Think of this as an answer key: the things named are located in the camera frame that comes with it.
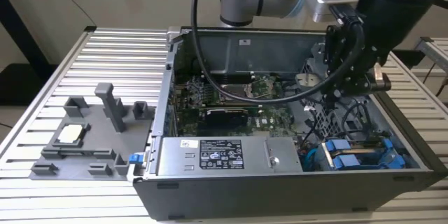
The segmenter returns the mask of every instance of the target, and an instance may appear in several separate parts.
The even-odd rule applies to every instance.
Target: aluminum extrusion table
[[[415,49],[420,50],[448,73],[448,38],[423,37]]]
[[[27,177],[66,115],[71,95],[102,101],[99,82],[115,85],[124,104],[156,106],[166,67],[166,30],[99,28],[84,32],[51,80],[0,145],[0,221],[19,224],[156,223],[130,182],[44,181]],[[403,114],[448,166],[448,109],[395,55],[384,72]],[[448,223],[448,179],[406,193],[374,213],[204,220],[203,223]]]

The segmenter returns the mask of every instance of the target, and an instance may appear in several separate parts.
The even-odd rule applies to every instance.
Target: open computer chassis
[[[262,99],[292,95],[326,78],[324,37],[200,29],[222,87]],[[343,98],[334,108],[320,93],[290,104],[242,103],[204,79],[191,29],[170,42],[152,146],[134,179],[152,218],[374,211],[447,176],[386,93]]]

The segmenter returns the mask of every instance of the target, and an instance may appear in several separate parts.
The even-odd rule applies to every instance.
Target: label on power supply
[[[186,140],[180,141],[180,148],[198,148],[199,141],[198,140]]]
[[[242,140],[202,140],[202,169],[244,169]]]

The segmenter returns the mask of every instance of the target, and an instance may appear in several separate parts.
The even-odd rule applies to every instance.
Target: white sticker
[[[64,126],[62,133],[59,134],[58,140],[60,143],[72,144],[83,132],[83,125],[71,124]]]
[[[251,40],[250,39],[240,39],[240,46],[250,46]]]
[[[199,147],[199,141],[198,140],[183,139],[180,141],[180,148],[198,148],[198,147]]]
[[[303,108],[303,110],[304,110],[304,111],[310,111],[310,110],[316,110],[316,108],[315,108],[315,107],[311,107],[311,106],[307,105],[307,106]]]

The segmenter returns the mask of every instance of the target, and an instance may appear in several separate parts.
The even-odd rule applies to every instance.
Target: barcode sticker
[[[198,147],[199,147],[199,141],[198,140],[183,139],[180,141],[180,148],[198,148]]]

